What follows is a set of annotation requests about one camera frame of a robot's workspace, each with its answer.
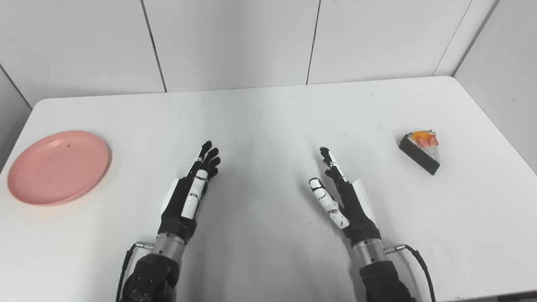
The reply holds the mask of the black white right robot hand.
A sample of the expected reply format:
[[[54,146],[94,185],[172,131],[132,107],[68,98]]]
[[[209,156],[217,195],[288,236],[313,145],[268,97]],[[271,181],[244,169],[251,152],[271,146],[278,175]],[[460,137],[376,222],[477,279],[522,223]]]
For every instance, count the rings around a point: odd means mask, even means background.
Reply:
[[[322,208],[334,224],[343,231],[351,246],[366,240],[380,240],[382,238],[380,231],[371,216],[364,210],[355,186],[347,180],[333,153],[327,147],[322,146],[320,154],[328,167],[325,174],[334,182],[341,199],[337,202],[320,178],[311,178],[309,180],[311,191]]]

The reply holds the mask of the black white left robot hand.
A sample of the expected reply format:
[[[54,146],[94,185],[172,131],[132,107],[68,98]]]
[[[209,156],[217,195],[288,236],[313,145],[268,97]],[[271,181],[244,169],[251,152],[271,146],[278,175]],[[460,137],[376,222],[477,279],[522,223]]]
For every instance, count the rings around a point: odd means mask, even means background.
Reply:
[[[209,181],[218,173],[219,149],[206,141],[188,173],[173,186],[172,195],[161,214],[158,234],[175,235],[188,243],[196,231],[196,212],[207,192]]]

